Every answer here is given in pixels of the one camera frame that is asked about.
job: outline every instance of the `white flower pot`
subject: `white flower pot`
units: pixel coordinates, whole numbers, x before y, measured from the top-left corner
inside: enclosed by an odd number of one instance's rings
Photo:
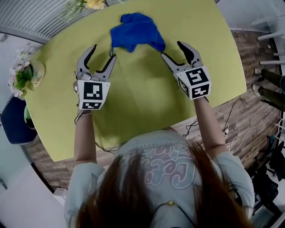
[[[32,83],[34,88],[36,88],[45,75],[45,67],[39,61],[31,61],[31,66],[34,71],[34,78],[32,79]]]

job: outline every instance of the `yellow-green tabletop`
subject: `yellow-green tabletop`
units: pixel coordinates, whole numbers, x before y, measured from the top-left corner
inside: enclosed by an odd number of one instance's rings
[[[177,41],[189,43],[201,54],[212,78],[208,96],[218,106],[246,91],[244,72],[228,25],[213,0],[129,0],[72,24],[45,45],[38,56],[46,73],[26,101],[37,132],[54,161],[73,157],[77,95],[72,83],[81,54],[97,49],[91,72],[109,59],[110,29],[124,13],[150,16],[177,62],[186,62]],[[96,141],[105,148],[132,137],[162,129],[195,115],[193,102],[178,88],[160,53],[138,45],[133,53],[115,48],[117,62],[110,77],[107,100],[93,112]]]

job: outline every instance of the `hair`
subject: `hair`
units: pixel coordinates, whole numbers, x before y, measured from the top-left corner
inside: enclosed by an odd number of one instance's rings
[[[195,226],[252,227],[244,208],[233,198],[227,176],[217,174],[200,145],[189,147],[189,151],[195,157],[195,165],[202,179],[201,186],[194,186]],[[100,188],[79,209],[77,228],[154,227],[155,208],[148,197],[140,159],[140,154],[130,159],[124,178],[122,157],[113,161]]]

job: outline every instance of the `white marker cube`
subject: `white marker cube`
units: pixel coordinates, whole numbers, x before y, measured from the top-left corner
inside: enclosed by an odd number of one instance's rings
[[[105,103],[111,83],[77,81],[78,106],[81,110],[100,110]]]
[[[191,99],[207,96],[212,81],[206,66],[196,67],[176,74],[178,86]]]

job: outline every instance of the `blue chair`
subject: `blue chair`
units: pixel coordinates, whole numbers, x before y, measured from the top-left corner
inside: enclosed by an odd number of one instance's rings
[[[26,101],[12,97],[2,112],[2,126],[11,144],[23,145],[32,143],[37,136],[37,131],[28,128],[24,122],[25,107]]]

